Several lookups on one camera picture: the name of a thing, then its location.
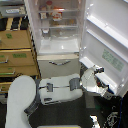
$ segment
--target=white robot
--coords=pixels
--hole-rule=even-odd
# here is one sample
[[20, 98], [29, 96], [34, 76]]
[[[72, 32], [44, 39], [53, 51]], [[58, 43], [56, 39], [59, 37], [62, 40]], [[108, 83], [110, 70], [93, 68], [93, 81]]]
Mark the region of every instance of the white robot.
[[29, 76], [16, 78], [8, 92], [5, 128], [31, 128], [28, 115], [37, 109], [40, 102], [49, 105], [72, 101], [81, 97], [82, 90], [85, 89], [104, 96], [108, 87], [98, 87], [95, 79], [95, 74], [101, 72], [103, 68], [98, 66], [89, 68], [84, 72], [81, 80], [78, 74], [42, 79], [36, 83]]

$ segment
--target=refrigerator shelf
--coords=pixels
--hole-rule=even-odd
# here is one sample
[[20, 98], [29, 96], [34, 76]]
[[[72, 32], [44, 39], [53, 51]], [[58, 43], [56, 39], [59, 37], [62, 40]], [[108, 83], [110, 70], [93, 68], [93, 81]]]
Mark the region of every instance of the refrigerator shelf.
[[72, 8], [72, 9], [52, 9], [50, 11], [42, 11], [39, 10], [38, 13], [49, 13], [49, 12], [78, 12], [79, 9], [78, 8]]
[[77, 28], [77, 20], [76, 19], [62, 19], [60, 21], [54, 20], [42, 20], [42, 29], [46, 28]]
[[119, 34], [116, 30], [111, 28], [107, 23], [103, 23], [102, 21], [98, 20], [94, 16], [88, 16], [87, 20], [96, 25], [98, 28], [100, 28], [102, 31], [107, 33], [109, 36], [111, 36], [113, 39], [121, 43], [124, 47], [128, 48], [128, 39], [123, 37], [121, 34]]

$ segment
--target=black surface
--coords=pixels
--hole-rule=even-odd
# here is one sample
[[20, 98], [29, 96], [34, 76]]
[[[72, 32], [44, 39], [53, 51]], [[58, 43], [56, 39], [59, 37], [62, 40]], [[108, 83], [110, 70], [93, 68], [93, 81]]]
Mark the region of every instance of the black surface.
[[7, 20], [8, 18], [0, 19], [0, 31], [6, 30]]
[[0, 128], [5, 128], [7, 105], [0, 103]]
[[[92, 128], [93, 122], [90, 115], [96, 115], [98, 122], [103, 127], [105, 119], [99, 109], [87, 109], [85, 96], [81, 98], [55, 105], [43, 106], [30, 116], [29, 123], [32, 128], [41, 125], [79, 125], [81, 128]], [[0, 103], [0, 128], [5, 127], [6, 105]]]

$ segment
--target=refrigerator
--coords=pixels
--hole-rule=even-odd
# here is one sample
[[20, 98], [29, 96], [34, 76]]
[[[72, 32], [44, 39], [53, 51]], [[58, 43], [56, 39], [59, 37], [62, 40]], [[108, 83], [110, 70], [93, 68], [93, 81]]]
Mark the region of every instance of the refrigerator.
[[[96, 77], [115, 96], [127, 93], [128, 0], [25, 0], [25, 6], [40, 71], [45, 61], [50, 63], [55, 57], [79, 59], [87, 68], [94, 65], [104, 68]], [[57, 70], [45, 65], [42, 76]], [[69, 69], [74, 65], [78, 72], [77, 61]]]

